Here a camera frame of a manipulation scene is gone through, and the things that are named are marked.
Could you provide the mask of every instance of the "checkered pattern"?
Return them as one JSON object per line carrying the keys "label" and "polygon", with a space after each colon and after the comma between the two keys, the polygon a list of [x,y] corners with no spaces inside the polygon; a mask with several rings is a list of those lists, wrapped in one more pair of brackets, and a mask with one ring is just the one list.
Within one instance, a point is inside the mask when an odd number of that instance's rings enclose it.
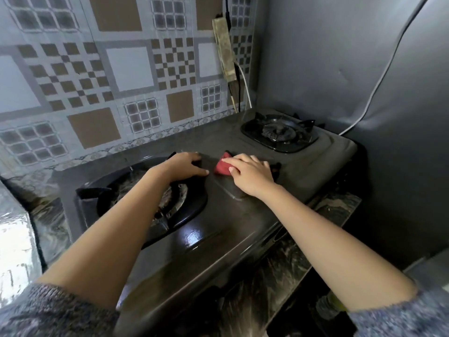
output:
{"label": "checkered pattern", "polygon": [[18,46],[53,111],[113,100],[92,42]]}
{"label": "checkered pattern", "polygon": [[0,140],[8,152],[23,166],[67,154],[67,149],[49,122],[1,131]]}
{"label": "checkered pattern", "polygon": [[203,112],[218,110],[221,107],[221,85],[201,88],[201,107]]}
{"label": "checkered pattern", "polygon": [[157,29],[185,29],[184,0],[151,0],[151,10]]}
{"label": "checkered pattern", "polygon": [[4,0],[23,32],[73,32],[79,29],[69,0]]}
{"label": "checkered pattern", "polygon": [[193,45],[193,38],[151,40],[160,90],[196,84]]}
{"label": "checkered pattern", "polygon": [[134,133],[161,125],[156,98],[125,104],[126,115]]}
{"label": "checkered pattern", "polygon": [[252,35],[246,36],[234,35],[232,38],[232,47],[240,67],[245,74],[250,73]]}
{"label": "checkered pattern", "polygon": [[231,25],[238,28],[250,26],[252,0],[232,0]]}

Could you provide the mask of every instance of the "tiled wall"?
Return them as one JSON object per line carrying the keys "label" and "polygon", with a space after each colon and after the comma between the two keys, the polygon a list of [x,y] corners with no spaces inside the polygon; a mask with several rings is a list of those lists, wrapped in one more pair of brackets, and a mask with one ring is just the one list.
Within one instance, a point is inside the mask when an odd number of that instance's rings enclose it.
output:
{"label": "tiled wall", "polygon": [[[0,174],[63,170],[232,113],[212,19],[224,0],[0,0]],[[249,77],[257,0],[229,0]]]}

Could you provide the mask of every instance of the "forearm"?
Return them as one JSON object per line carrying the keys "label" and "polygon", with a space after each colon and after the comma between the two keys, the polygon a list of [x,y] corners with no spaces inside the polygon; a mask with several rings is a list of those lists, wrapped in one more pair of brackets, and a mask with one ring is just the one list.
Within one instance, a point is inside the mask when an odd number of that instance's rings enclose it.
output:
{"label": "forearm", "polygon": [[261,196],[312,266],[351,311],[412,299],[413,282],[362,242],[278,185]]}
{"label": "forearm", "polygon": [[150,169],[37,281],[115,308],[168,184],[163,170]]}

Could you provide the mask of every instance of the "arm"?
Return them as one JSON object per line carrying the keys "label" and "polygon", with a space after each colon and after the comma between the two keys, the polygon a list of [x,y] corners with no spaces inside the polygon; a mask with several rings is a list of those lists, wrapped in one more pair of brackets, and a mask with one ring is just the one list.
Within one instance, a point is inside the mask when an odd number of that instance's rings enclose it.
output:
{"label": "arm", "polygon": [[40,278],[98,305],[115,309],[168,185],[209,171],[198,153],[180,153],[151,169]]}
{"label": "arm", "polygon": [[390,306],[416,296],[414,283],[362,242],[272,180],[267,162],[225,158],[236,186],[262,200],[287,228],[318,274],[350,311]]}

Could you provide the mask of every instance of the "person's right arm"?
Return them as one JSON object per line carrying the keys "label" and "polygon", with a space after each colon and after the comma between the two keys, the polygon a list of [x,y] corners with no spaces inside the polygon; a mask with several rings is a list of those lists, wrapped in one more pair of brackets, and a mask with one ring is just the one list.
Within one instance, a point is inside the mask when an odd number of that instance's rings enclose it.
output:
{"label": "person's right arm", "polygon": [[225,158],[235,184],[262,200],[287,228],[329,288],[350,311],[413,299],[412,280],[362,242],[273,182],[269,165],[245,154]]}

